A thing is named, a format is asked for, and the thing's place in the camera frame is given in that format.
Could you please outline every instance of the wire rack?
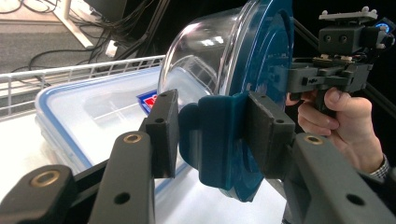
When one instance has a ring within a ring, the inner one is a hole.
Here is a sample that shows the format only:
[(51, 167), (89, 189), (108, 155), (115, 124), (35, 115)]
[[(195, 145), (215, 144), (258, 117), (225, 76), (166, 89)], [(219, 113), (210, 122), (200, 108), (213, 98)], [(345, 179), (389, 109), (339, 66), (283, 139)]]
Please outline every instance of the wire rack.
[(108, 63), (0, 74), (0, 120), (35, 111), (35, 97), (49, 86), (159, 66), (162, 64), (163, 57), (159, 55)]

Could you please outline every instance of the screw hole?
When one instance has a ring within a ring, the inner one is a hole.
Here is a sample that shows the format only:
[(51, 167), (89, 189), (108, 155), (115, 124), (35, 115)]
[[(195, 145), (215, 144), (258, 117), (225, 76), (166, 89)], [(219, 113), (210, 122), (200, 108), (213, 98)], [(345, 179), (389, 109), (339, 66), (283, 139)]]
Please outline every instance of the screw hole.
[(55, 182), (60, 175), (59, 171), (46, 171), (35, 176), (30, 183), (36, 188), (46, 187)]
[(346, 35), (341, 35), (339, 40), (340, 40), (341, 43), (346, 43), (347, 42), (347, 36)]
[(310, 144), (313, 144), (313, 145), (321, 145), (321, 144), (323, 144), (323, 141), (320, 138), (315, 137), (313, 135), (308, 135), (304, 139), (305, 139), (305, 141), (307, 141), (307, 142), (309, 142)]
[(126, 143), (136, 143), (142, 139), (142, 136), (139, 134), (129, 134), (124, 137), (124, 142)]
[(365, 205), (364, 200), (363, 200), (361, 197), (357, 196), (357, 195), (348, 194), (348, 195), (346, 196), (346, 198), (347, 198), (351, 203), (354, 203), (354, 204), (356, 204), (356, 205), (359, 205), (359, 206), (364, 206), (364, 205)]
[(123, 203), (127, 203), (130, 199), (131, 196), (129, 195), (129, 193), (123, 192), (114, 198), (114, 203), (123, 204)]
[(164, 119), (155, 119), (155, 122), (156, 123), (162, 123), (162, 122), (164, 122), (165, 120)]
[(332, 41), (332, 37), (329, 36), (329, 35), (325, 35), (325, 36), (323, 37), (323, 40), (324, 40), (325, 42), (330, 42), (330, 41)]

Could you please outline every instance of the shirt cuff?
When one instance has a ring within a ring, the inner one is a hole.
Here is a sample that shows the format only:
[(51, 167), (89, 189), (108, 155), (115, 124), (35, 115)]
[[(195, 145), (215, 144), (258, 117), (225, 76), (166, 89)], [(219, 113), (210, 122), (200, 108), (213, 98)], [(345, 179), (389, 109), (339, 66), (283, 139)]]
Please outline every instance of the shirt cuff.
[(370, 173), (370, 175), (376, 176), (378, 178), (385, 178), (385, 176), (387, 176), (389, 172), (389, 169), (390, 169), (389, 162), (387, 156), (385, 156), (384, 154), (384, 160), (382, 161), (381, 166), (378, 168), (378, 170)]

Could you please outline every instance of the plastic storage box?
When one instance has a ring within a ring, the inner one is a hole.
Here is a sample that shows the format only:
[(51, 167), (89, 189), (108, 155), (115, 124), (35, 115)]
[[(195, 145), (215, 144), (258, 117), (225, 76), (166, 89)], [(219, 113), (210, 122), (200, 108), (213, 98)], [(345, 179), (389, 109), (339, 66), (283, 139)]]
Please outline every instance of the plastic storage box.
[(75, 174), (108, 159), (115, 139), (137, 131), (156, 97), (160, 67), (51, 87), (36, 121), (60, 163)]

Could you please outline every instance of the white table surface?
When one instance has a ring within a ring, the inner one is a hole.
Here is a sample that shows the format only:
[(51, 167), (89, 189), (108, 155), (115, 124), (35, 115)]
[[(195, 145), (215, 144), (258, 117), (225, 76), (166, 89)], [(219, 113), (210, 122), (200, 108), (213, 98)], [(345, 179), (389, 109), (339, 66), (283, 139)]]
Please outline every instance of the white table surface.
[[(35, 114), (0, 122), (0, 201), (30, 171), (58, 163)], [(286, 200), (265, 180), (253, 203), (240, 203), (201, 184), (186, 168), (156, 195), (157, 223), (281, 223)]]

